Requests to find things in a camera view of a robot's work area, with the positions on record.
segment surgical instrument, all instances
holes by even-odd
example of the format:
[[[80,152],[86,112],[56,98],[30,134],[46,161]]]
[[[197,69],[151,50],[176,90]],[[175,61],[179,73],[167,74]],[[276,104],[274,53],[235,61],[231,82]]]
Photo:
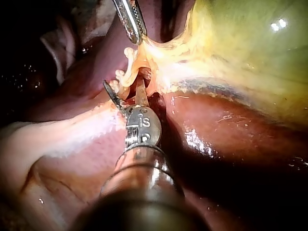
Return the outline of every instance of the surgical instrument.
[[[149,107],[143,78],[136,79],[135,104],[130,106],[106,81],[104,86],[127,118],[126,148],[82,230],[210,230],[204,218],[185,202],[167,156],[159,147],[161,123]]]
[[[113,0],[119,19],[129,40],[140,45],[142,35],[147,35],[145,23],[137,0]]]

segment metal rivet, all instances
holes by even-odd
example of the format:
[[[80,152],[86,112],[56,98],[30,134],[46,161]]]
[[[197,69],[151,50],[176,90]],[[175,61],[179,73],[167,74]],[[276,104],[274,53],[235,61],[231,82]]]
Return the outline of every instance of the metal rivet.
[[[142,109],[140,109],[140,112],[141,112],[141,113],[147,113],[148,110],[147,110],[146,108],[142,108]]]

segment metal instrument shaft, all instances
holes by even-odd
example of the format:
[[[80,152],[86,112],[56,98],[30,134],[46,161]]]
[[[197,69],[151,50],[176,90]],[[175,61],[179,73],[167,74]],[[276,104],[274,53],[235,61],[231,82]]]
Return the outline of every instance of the metal instrument shaft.
[[[140,45],[142,35],[147,35],[143,16],[137,0],[113,0],[116,12],[129,40]]]

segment abdominal organ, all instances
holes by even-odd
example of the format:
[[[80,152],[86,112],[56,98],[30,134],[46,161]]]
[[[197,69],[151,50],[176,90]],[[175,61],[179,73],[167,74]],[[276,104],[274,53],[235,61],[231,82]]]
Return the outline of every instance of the abdominal organ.
[[[138,69],[148,67],[149,96],[207,94],[288,127],[307,127],[308,19],[295,13],[297,2],[286,10],[283,1],[196,0],[177,38],[160,44],[144,36],[137,51],[125,49],[128,69],[116,72],[119,89],[127,92]]]

